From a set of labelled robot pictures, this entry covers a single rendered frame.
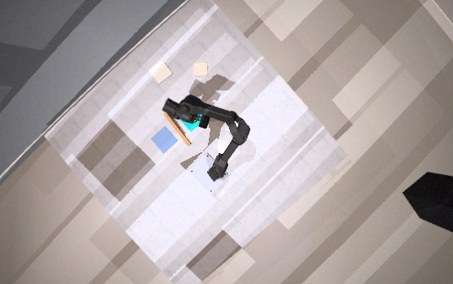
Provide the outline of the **tan wooden bar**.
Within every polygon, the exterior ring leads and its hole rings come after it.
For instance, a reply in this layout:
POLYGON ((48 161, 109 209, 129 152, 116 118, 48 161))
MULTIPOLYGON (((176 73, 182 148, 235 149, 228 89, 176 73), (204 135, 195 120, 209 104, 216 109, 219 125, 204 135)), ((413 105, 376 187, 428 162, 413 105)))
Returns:
POLYGON ((165 118, 168 120, 168 122, 174 127, 174 129, 177 131, 177 133, 183 139, 183 141, 187 144, 187 146, 191 145, 188 138, 184 135, 184 133, 181 131, 181 129, 175 124, 175 122, 172 120, 172 118, 169 116, 169 114, 166 112, 164 112, 163 114, 164 114, 165 118))

